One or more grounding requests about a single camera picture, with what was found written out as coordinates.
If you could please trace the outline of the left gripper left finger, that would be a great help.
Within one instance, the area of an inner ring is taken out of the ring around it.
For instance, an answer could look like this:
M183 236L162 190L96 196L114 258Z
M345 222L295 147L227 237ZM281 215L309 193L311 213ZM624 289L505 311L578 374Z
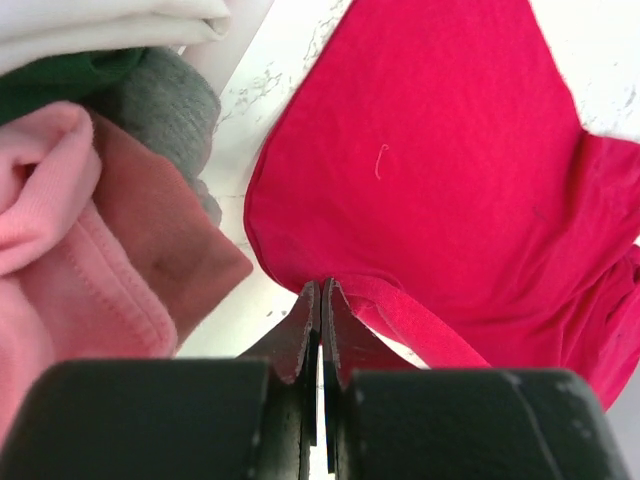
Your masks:
M317 444L320 289L307 283L284 319L238 359L242 479L307 479Z

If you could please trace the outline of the red t-shirt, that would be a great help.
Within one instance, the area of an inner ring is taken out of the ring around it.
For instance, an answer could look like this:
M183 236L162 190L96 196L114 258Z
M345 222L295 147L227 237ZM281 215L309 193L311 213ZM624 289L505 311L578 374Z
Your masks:
M355 1L266 139L265 272L432 368L639 361L639 147L586 131L526 1Z

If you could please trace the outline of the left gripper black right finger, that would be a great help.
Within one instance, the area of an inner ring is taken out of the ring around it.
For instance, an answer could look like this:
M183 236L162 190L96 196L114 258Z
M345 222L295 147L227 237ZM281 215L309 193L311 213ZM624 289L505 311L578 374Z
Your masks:
M356 373L381 386L394 372L418 368L396 354L356 318L339 282L325 281L321 300L324 406L328 470L337 479L385 479L387 446L381 424L358 405Z

